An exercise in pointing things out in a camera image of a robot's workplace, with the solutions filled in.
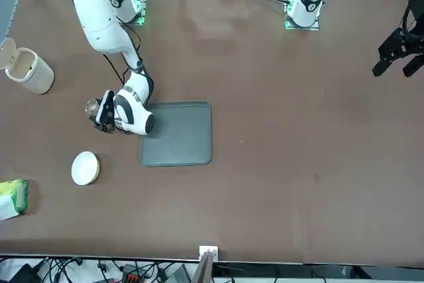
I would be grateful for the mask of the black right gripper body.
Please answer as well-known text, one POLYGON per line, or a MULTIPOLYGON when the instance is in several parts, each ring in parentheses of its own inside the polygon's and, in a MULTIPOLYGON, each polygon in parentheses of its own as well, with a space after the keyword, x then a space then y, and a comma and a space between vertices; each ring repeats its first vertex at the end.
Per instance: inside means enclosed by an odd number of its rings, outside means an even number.
POLYGON ((115 115, 113 104, 114 92, 108 89, 100 101, 94 124, 102 132, 108 132, 115 127, 115 115))

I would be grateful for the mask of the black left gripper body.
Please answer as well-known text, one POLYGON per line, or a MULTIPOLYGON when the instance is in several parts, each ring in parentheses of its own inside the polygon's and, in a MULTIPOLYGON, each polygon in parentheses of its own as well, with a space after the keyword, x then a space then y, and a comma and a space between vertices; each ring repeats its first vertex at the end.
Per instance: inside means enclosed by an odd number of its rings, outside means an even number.
POLYGON ((423 53, 423 0, 409 0, 409 13, 412 14, 415 26, 409 28, 409 39, 414 53, 423 53))

